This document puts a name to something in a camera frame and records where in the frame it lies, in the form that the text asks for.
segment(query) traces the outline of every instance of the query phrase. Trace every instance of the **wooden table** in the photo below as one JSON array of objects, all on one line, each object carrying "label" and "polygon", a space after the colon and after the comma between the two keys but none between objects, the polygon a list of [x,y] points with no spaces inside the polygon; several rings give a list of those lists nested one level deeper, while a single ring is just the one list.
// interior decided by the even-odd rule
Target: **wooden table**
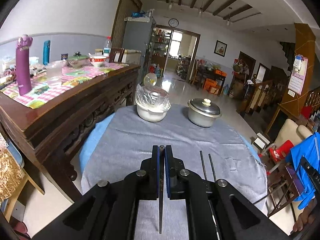
[{"label": "wooden table", "polygon": [[222,81],[220,89],[219,89],[219,92],[218,92],[218,96],[221,95],[221,92],[222,92],[223,85],[224,85],[224,82],[226,80],[226,77],[218,75],[218,74],[214,73],[213,71],[209,71],[206,68],[200,68],[200,67],[198,69],[198,74],[197,75],[200,76],[200,80],[199,80],[199,82],[197,84],[197,89],[198,90],[199,90],[200,87],[202,87],[202,85],[204,84],[206,78],[210,78],[212,80],[220,80],[220,81]]},{"label": "wooden table", "polygon": [[114,112],[125,98],[133,105],[140,66],[130,65],[95,77],[38,109],[0,93],[0,121],[19,150],[69,200],[82,194],[71,159],[95,124]]}]

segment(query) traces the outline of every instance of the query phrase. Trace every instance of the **blue jacket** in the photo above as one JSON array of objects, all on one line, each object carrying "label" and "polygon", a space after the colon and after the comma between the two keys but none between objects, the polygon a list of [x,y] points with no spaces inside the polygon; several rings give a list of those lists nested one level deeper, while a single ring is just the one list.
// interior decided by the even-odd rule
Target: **blue jacket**
[{"label": "blue jacket", "polygon": [[[290,154],[286,157],[286,161],[293,163],[293,167],[296,170],[297,167],[299,166],[301,157],[304,156],[316,170],[320,171],[319,143],[320,143],[320,134],[316,132],[313,135],[310,135],[300,144],[293,147],[290,150]],[[294,201],[302,200],[298,208],[303,209],[308,205],[309,201],[314,197],[315,188],[313,187],[307,173],[302,167],[299,168],[297,175],[304,186],[304,191]]]}]

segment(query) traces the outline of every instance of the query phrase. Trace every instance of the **green lid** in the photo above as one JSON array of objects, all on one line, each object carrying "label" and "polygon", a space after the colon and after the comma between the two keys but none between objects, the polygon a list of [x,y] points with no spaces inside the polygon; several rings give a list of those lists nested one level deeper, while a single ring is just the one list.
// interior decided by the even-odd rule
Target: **green lid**
[{"label": "green lid", "polygon": [[71,61],[71,60],[82,60],[82,59],[87,59],[87,58],[89,58],[89,56],[87,56],[87,55],[71,56],[71,57],[68,57],[68,61]]}]

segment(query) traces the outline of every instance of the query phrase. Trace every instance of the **blue thermos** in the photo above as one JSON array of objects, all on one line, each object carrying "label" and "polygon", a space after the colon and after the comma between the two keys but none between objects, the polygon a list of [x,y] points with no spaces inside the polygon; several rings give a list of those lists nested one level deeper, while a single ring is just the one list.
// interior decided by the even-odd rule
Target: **blue thermos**
[{"label": "blue thermos", "polygon": [[50,41],[45,41],[43,44],[43,65],[47,65],[49,63],[50,56]]}]

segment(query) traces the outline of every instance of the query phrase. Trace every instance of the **plastic wrap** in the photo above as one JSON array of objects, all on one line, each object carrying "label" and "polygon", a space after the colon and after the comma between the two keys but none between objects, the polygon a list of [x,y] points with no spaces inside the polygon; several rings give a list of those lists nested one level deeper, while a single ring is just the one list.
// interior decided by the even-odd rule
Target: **plastic wrap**
[{"label": "plastic wrap", "polygon": [[152,112],[166,112],[170,109],[169,94],[167,91],[156,86],[137,85],[139,103]]}]

